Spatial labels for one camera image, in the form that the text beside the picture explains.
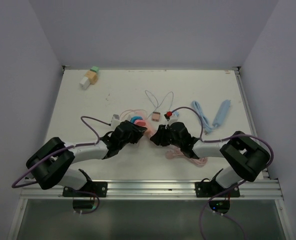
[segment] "green block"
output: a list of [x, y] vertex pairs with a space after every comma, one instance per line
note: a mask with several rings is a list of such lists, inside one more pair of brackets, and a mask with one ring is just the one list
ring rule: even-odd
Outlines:
[[93, 66], [92, 68], [90, 68], [90, 71], [98, 73], [99, 72], [99, 67]]

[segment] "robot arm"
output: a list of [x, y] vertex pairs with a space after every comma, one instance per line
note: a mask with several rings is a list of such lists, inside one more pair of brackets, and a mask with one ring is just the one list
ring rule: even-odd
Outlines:
[[[63, 142], [59, 137], [53, 137], [26, 162], [26, 166], [30, 169], [38, 164], [31, 174], [44, 190], [61, 185], [87, 191], [92, 184], [90, 177], [81, 169], [69, 169], [70, 165], [91, 159], [111, 158], [126, 144], [137, 143], [146, 130], [145, 127], [123, 121], [114, 131], [101, 137], [97, 144], [68, 143]], [[58, 153], [41, 162], [46, 156], [55, 152]]]
[[167, 125], [160, 125], [150, 140], [158, 146], [174, 145], [188, 158], [225, 158], [230, 166], [220, 170], [207, 184], [204, 192], [209, 196], [221, 193], [241, 180], [253, 182], [266, 168], [269, 153], [250, 137], [236, 131], [227, 141], [204, 142], [193, 137], [182, 122], [168, 119]]

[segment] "light blue cable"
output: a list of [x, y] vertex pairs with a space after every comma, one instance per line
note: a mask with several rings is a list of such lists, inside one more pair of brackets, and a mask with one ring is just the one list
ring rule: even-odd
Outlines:
[[199, 102], [197, 101], [192, 101], [191, 102], [191, 106], [192, 108], [200, 115], [201, 119], [202, 119], [202, 123], [203, 123], [203, 127], [204, 127], [204, 130], [210, 134], [214, 129], [215, 127], [211, 127], [210, 126], [210, 123], [209, 123], [209, 120], [208, 118], [205, 116], [204, 112], [203, 112], [203, 109], [202, 109], [202, 106], [200, 106]]

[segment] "blue object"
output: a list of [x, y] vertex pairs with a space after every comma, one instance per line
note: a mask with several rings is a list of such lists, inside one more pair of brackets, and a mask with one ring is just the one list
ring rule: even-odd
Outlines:
[[130, 122], [131, 122], [132, 124], [134, 124], [135, 121], [138, 120], [138, 119], [142, 120], [143, 118], [142, 118], [141, 116], [133, 116], [133, 117], [130, 119]]
[[204, 130], [206, 131], [206, 133], [210, 134], [214, 130], [214, 128], [210, 126], [209, 120], [205, 116], [202, 106], [200, 106], [199, 102], [197, 101], [192, 101], [191, 106], [199, 114], [199, 116], [202, 119], [202, 122], [199, 119], [200, 125], [203, 123]]
[[226, 118], [226, 115], [228, 113], [228, 110], [230, 108], [230, 100], [225, 100], [221, 103], [219, 110], [216, 114], [216, 117], [214, 118], [212, 125], [215, 128], [218, 128], [224, 123], [224, 120]]
[[210, 134], [214, 129], [220, 127], [224, 123], [224, 120], [226, 118], [226, 115], [230, 107], [230, 103], [231, 103], [230, 100], [225, 100], [221, 103], [218, 109], [218, 112], [216, 114], [216, 117], [212, 122], [212, 126], [210, 125], [209, 119], [205, 116], [202, 106], [200, 106], [199, 102], [192, 101], [191, 106], [199, 114], [199, 116], [201, 116], [205, 132]]

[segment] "gray wall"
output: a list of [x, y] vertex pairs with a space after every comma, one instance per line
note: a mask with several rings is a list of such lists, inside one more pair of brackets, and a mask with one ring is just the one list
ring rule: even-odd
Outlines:
[[30, 0], [77, 69], [241, 66], [278, 0]]
[[275, 150], [269, 172], [296, 235], [296, 0], [279, 0], [241, 72], [258, 135]]
[[61, 66], [27, 0], [0, 0], [0, 239], [19, 199], [12, 182], [42, 144]]

